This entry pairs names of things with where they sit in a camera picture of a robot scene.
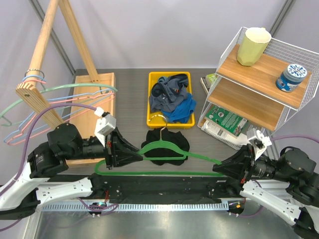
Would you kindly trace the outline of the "dark green hanger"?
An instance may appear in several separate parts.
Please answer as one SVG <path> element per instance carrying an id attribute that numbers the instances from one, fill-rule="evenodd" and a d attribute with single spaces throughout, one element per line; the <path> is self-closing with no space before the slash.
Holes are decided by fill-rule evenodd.
<path id="1" fill-rule="evenodd" d="M 142 149 L 138 151 L 139 155 L 144 155 L 146 152 L 149 152 L 154 149 L 158 148 L 163 148 L 163 149 L 169 149 L 172 150 L 180 155 L 182 157 L 149 157 L 149 158 L 143 158 L 144 160 L 184 160 L 187 156 L 198 158 L 198 159 L 203 159 L 209 162 L 214 163 L 214 166 L 218 166 L 221 164 L 220 161 L 214 159 L 214 158 L 209 158 L 207 156 L 203 156 L 200 154 L 195 154 L 191 153 L 185 150 L 182 150 L 179 146 L 176 144 L 163 140 L 162 139 L 162 128 L 160 130 L 160 139 L 158 141 L 153 141 L 147 145 L 145 145 Z M 94 172 L 98 175 L 101 176 L 148 176 L 148 175 L 170 175 L 170 176 L 213 176 L 213 177 L 220 177 L 223 176 L 221 173 L 216 173 L 216 172 L 191 172 L 191 171 L 120 171 L 120 172 L 113 172 L 112 170 L 108 171 L 100 171 L 99 168 L 100 166 L 106 162 L 106 160 L 102 160 L 98 162 L 95 165 Z"/>

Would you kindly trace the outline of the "mint green hanger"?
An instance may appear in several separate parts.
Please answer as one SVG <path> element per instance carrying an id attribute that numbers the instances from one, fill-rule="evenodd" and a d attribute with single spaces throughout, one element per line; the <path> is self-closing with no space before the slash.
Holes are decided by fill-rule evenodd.
<path id="1" fill-rule="evenodd" d="M 60 85 L 60 86 L 55 86 L 55 87 L 51 87 L 51 88 L 47 88 L 44 89 L 42 91 L 40 91 L 41 94 L 44 93 L 48 93 L 51 91 L 56 91 L 56 90 L 60 90 L 60 89 L 67 89 L 67 88 L 76 88 L 76 87 L 101 87 L 101 88 L 109 88 L 111 90 L 113 90 L 114 92 L 117 92 L 118 90 L 111 86 L 111 85 L 107 85 L 107 84 L 100 84 L 100 83 L 73 83 L 73 84 L 66 84 L 66 85 Z M 23 100 L 17 100 L 14 103 L 12 103 L 11 105 L 9 105 L 5 110 L 3 110 L 0 114 L 0 118 L 4 119 L 6 121 L 6 123 L 1 124 L 1 126 L 12 126 L 12 122 L 10 120 L 8 120 L 5 117 L 5 114 L 7 112 L 9 112 L 11 109 L 13 109 L 14 107 L 16 107 L 17 105 L 19 105 L 20 103 L 22 103 Z"/>

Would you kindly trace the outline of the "light blue wire hanger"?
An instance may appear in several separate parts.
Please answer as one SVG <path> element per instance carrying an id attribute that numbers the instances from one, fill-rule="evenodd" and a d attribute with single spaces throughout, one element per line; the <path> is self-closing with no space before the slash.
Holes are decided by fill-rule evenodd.
<path id="1" fill-rule="evenodd" d="M 115 74 L 102 73 L 99 74 L 97 83 L 107 84 L 115 87 Z M 77 76 L 75 83 L 92 83 L 88 75 Z M 79 103 L 87 104 L 94 107 L 102 107 L 105 111 L 115 115 L 115 92 L 109 88 L 101 87 L 76 87 L 67 88 L 71 90 L 70 95 L 59 98 L 49 99 L 49 103 Z M 64 106 L 59 109 L 61 112 L 66 112 L 62 117 L 65 122 L 73 123 L 79 129 L 82 137 L 89 137 L 94 133 L 95 123 L 91 121 L 93 116 L 86 109 L 79 107 Z M 17 145 L 25 141 L 26 130 L 35 119 L 36 113 L 32 112 L 26 119 L 20 122 L 12 123 L 12 126 L 17 125 L 18 129 L 11 132 L 4 138 L 4 143 L 8 145 Z"/>

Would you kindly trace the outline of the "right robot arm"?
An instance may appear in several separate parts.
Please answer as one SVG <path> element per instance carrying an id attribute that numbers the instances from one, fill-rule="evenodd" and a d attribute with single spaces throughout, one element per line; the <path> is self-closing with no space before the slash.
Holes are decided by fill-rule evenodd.
<path id="1" fill-rule="evenodd" d="M 245 145 L 233 156 L 215 164 L 214 172 L 228 177 L 225 184 L 229 196 L 241 195 L 270 210 L 303 239 L 319 237 L 319 175 L 316 162 L 299 148 L 287 146 L 275 160 L 264 154 L 257 156 L 251 145 Z M 258 186 L 254 178 L 288 183 L 286 192 L 298 201 L 290 203 Z"/>

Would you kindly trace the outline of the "black tank top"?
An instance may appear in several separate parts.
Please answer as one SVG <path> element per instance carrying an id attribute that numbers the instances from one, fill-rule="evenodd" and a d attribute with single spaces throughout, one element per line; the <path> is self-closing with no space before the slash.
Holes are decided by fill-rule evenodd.
<path id="1" fill-rule="evenodd" d="M 141 148 L 146 146 L 147 144 L 158 141 L 160 139 L 160 130 L 161 128 L 155 128 L 153 130 L 149 130 L 146 135 L 146 140 L 141 144 Z M 167 128 L 165 128 L 162 131 L 162 140 L 170 141 L 174 144 L 176 144 L 180 149 L 184 151 L 190 150 L 190 145 L 186 137 L 180 132 L 173 132 L 169 131 Z M 144 154 L 145 157 L 182 157 L 181 154 L 176 153 L 173 150 L 165 149 L 165 148 L 157 148 L 150 150 L 149 152 L 146 152 Z M 182 165 L 186 160 L 188 160 L 188 157 L 186 157 L 183 160 L 152 160 L 151 162 L 155 165 L 162 166 L 164 164 L 171 164 L 175 166 Z"/>

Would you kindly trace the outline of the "dark navy tank top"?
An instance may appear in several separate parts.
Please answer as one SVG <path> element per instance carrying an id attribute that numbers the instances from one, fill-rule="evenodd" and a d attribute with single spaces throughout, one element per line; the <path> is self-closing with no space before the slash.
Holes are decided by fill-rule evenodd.
<path id="1" fill-rule="evenodd" d="M 159 77 L 149 96 L 150 111 L 173 112 L 184 100 L 188 98 L 189 85 L 186 74 L 176 74 L 169 77 Z"/>

